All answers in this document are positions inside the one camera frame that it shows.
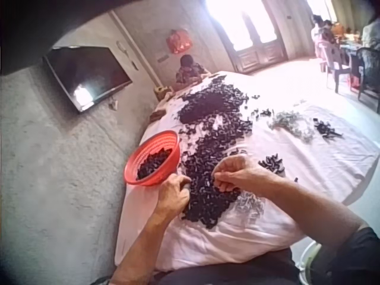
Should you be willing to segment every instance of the red plastic basket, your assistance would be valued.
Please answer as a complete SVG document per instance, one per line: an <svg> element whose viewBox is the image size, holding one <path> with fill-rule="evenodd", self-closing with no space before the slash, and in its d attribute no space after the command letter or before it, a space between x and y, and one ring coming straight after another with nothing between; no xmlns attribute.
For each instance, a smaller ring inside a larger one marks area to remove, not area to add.
<svg viewBox="0 0 380 285"><path fill-rule="evenodd" d="M164 148L172 148L172 153L163 164L147 177L136 180L137 170L149 154L157 153ZM130 156L124 169L125 182L131 185L153 186L162 183L171 173L175 172L179 163L179 138L175 131L164 131L154 135L144 142Z"/></svg>

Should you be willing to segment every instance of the hand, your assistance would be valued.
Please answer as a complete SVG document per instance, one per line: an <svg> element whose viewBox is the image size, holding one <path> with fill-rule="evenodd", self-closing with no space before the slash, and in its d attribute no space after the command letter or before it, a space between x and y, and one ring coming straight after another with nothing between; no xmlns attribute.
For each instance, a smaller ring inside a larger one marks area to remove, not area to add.
<svg viewBox="0 0 380 285"><path fill-rule="evenodd" d="M244 155L226 157L215 167L212 175L221 192L239 188L261 197L265 197L281 179L259 164L251 163Z"/></svg>
<svg viewBox="0 0 380 285"><path fill-rule="evenodd" d="M202 82L202 77L197 76L197 77L191 77L190 78L191 83L201 83Z"/></svg>
<svg viewBox="0 0 380 285"><path fill-rule="evenodd" d="M185 175L171 174L160 186L159 199L154 212L170 223L186 207L190 199L189 190L184 188L191 179Z"/></svg>

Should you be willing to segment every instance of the gray wall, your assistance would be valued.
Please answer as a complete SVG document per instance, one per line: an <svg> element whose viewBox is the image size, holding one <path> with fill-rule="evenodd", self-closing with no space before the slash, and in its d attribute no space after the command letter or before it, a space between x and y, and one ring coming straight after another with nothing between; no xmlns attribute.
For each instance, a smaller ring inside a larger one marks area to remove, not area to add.
<svg viewBox="0 0 380 285"><path fill-rule="evenodd" d="M363 31L374 15L373 8L365 0L332 0L338 21L353 31Z"/></svg>
<svg viewBox="0 0 380 285"><path fill-rule="evenodd" d="M201 1L143 0L115 10L164 85L175 82L179 59L170 53L166 38L172 29L186 29L194 46L187 51L211 72L233 71L228 57ZM160 58L169 56L162 63Z"/></svg>
<svg viewBox="0 0 380 285"><path fill-rule="evenodd" d="M266 0L280 30L289 60L314 56L312 12L305 0Z"/></svg>
<svg viewBox="0 0 380 285"><path fill-rule="evenodd" d="M40 65L1 78L1 257L17 284L86 285L113 272L123 169L157 104L107 14L58 45L110 47L133 84L117 112L105 101L77 115Z"/></svg>

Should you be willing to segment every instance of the black television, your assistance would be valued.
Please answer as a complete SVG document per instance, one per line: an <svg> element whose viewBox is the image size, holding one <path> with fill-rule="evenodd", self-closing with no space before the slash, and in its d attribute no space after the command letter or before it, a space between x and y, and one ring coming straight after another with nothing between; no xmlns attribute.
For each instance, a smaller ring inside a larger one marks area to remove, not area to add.
<svg viewBox="0 0 380 285"><path fill-rule="evenodd" d="M79 112L132 83L108 47L54 47L45 61Z"/></svg>

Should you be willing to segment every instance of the floor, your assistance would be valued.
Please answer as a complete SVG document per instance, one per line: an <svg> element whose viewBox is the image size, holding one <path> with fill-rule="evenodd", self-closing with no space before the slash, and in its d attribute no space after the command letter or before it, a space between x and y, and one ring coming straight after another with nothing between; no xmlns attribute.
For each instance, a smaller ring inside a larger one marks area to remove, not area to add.
<svg viewBox="0 0 380 285"><path fill-rule="evenodd" d="M376 113L377 101L368 96L357 99L357 91L350 91L348 78L342 75L339 94L334 92L334 79L330 76L328 87L326 73L321 73L314 59L301 59L273 66L252 74L259 89L266 92L281 92L284 96L300 97L323 104L336 115L342 116L360 128L364 135L380 147L380 115ZM380 166L365 193L349 207L380 235ZM292 246L293 259L298 262L305 248L312 242L305 238Z"/></svg>

